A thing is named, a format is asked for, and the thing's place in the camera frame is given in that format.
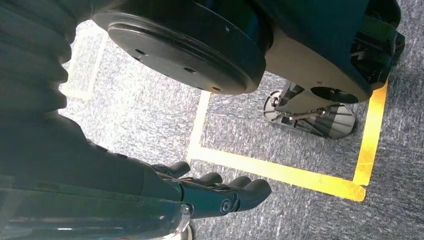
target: metal screw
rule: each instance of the metal screw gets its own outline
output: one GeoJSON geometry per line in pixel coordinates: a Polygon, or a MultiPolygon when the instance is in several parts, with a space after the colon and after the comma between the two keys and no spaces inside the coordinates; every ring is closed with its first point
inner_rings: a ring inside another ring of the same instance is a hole
{"type": "Polygon", "coordinates": [[[277,105],[278,105],[278,101],[279,101],[279,99],[278,99],[278,97],[274,97],[272,100],[271,100],[271,106],[272,107],[277,107],[277,105]]]}
{"type": "Polygon", "coordinates": [[[226,198],[222,201],[220,212],[221,214],[227,214],[231,210],[231,201],[226,198]]]}

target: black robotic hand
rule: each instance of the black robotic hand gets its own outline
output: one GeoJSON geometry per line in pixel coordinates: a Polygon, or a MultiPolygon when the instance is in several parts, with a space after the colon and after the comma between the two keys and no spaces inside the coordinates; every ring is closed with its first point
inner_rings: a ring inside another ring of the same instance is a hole
{"type": "Polygon", "coordinates": [[[154,164],[152,168],[163,180],[180,189],[181,201],[190,206],[192,219],[250,210],[271,194],[267,181],[251,181],[247,176],[239,176],[228,184],[223,184],[223,179],[216,172],[201,178],[180,178],[190,171],[189,164],[184,161],[171,166],[154,164]]]}

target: robotic arm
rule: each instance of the robotic arm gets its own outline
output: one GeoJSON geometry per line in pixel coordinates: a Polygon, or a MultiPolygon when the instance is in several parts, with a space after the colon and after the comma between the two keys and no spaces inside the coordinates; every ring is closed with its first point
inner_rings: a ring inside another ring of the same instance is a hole
{"type": "Polygon", "coordinates": [[[188,218],[252,209],[264,180],[149,165],[87,140],[59,84],[76,26],[93,19],[141,63],[217,94],[257,89],[264,71],[292,84],[265,118],[342,138],[345,104],[384,85],[405,45],[394,0],[4,0],[0,3],[0,233],[12,238],[152,238],[188,218]]]}

